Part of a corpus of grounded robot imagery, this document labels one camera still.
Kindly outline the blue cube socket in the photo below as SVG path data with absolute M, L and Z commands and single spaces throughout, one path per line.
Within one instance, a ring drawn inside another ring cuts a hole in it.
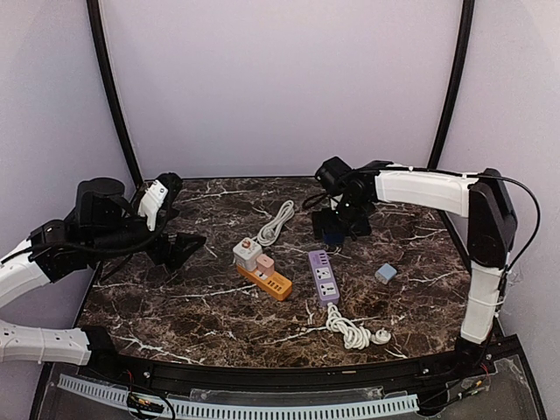
M 328 246 L 340 246 L 345 241 L 345 234 L 340 232 L 323 233 L 323 241 Z

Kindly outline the white cube socket adapter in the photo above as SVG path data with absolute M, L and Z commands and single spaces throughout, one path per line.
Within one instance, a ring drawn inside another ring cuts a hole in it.
M 243 238 L 233 247 L 235 263 L 246 271 L 257 269 L 257 258 L 263 253 L 262 246 L 251 238 Z

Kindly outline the purple power strip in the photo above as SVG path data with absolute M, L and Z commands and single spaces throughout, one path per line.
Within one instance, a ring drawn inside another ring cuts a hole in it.
M 318 293 L 318 303 L 321 307 L 329 304 L 337 305 L 340 301 L 340 292 L 329 256 L 324 250 L 315 250 L 308 253 L 311 274 Z

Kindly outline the light blue wall charger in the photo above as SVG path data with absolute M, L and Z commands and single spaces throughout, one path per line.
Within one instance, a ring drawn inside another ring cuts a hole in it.
M 397 274 L 396 268 L 388 263 L 384 263 L 374 274 L 376 280 L 381 284 L 388 284 Z

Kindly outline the pink wall charger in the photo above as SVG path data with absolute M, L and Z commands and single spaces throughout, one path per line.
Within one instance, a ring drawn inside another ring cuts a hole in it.
M 265 254 L 260 254 L 256 258 L 256 264 L 258 271 L 267 277 L 273 275 L 275 272 L 274 260 Z

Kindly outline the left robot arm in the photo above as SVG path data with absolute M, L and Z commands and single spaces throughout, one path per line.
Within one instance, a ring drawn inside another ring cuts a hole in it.
M 156 265 L 181 268 L 205 245 L 198 234 L 165 232 L 178 214 L 172 205 L 182 189 L 172 172 L 159 175 L 135 201 L 124 197 L 124 184 L 93 178 L 77 187 L 75 206 L 63 220 L 33 230 L 1 261 L 1 304 L 55 284 L 75 271 L 101 266 L 117 257 L 146 253 Z M 63 362 L 87 366 L 105 382 L 123 375 L 123 361 L 101 326 L 46 329 L 1 324 L 1 360 Z

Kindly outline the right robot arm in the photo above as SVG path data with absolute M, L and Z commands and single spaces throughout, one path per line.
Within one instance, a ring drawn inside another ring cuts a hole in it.
M 353 168 L 340 157 L 331 157 L 314 178 L 334 202 L 334 216 L 350 235 L 378 204 L 434 214 L 470 272 L 458 341 L 481 345 L 489 339 L 505 294 L 518 227 L 507 180 L 498 170 L 456 173 L 383 160 Z

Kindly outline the orange power strip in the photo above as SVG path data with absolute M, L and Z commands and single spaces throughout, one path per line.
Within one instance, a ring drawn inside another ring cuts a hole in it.
M 236 269 L 240 275 L 258 286 L 262 291 L 270 294 L 277 301 L 284 301 L 292 292 L 292 281 L 276 271 L 267 276 L 258 269 L 247 271 L 240 265 L 237 265 Z

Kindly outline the small circuit board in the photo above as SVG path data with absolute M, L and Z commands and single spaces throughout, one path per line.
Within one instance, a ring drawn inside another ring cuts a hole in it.
M 162 414 L 164 412 L 164 406 L 162 404 L 135 393 L 128 393 L 126 404 L 128 408 L 139 411 L 140 413 Z

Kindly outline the black front rail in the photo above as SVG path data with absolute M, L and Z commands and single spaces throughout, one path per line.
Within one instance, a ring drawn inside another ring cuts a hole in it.
M 205 367 L 113 353 L 99 357 L 92 367 L 116 379 L 132 376 L 136 385 L 179 394 L 194 388 L 296 391 L 314 386 L 335 390 L 382 385 L 393 390 L 416 389 L 478 372 L 459 365 L 453 352 L 356 366 L 300 368 Z

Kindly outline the right black frame post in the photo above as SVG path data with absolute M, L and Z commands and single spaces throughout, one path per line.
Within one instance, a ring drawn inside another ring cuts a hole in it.
M 451 64 L 450 78 L 444 98 L 441 116 L 437 126 L 437 132 L 431 148 L 427 166 L 430 169 L 437 169 L 443 155 L 448 131 L 451 126 L 453 111 L 459 94 L 460 82 L 466 63 L 466 55 L 470 40 L 475 9 L 474 0 L 464 0 L 462 2 L 458 36 Z

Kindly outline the black frame post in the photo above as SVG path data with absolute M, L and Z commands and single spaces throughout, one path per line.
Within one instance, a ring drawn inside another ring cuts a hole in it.
M 137 162 L 136 154 L 133 150 L 119 94 L 117 92 L 116 82 L 109 58 L 109 49 L 103 28 L 101 3 L 98 0 L 87 0 L 86 5 L 101 82 L 115 127 L 117 140 L 132 182 L 135 186 L 140 186 L 144 182 L 144 179 L 140 166 Z
M 451 126 L 453 111 L 459 94 L 460 82 L 466 63 L 466 55 L 470 40 L 475 9 L 474 0 L 464 0 L 462 2 L 458 36 L 451 64 L 450 78 L 444 98 L 441 116 L 437 126 L 437 132 L 431 148 L 427 166 L 430 169 L 437 169 L 443 155 L 448 131 Z

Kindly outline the left black frame post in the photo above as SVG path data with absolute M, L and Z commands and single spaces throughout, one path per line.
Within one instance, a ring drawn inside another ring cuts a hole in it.
M 86 5 L 101 82 L 115 127 L 117 140 L 132 182 L 135 186 L 140 186 L 144 182 L 144 179 L 140 166 L 137 162 L 136 154 L 133 150 L 119 94 L 117 92 L 116 82 L 109 58 L 109 49 L 103 28 L 101 3 L 98 0 L 87 0 Z

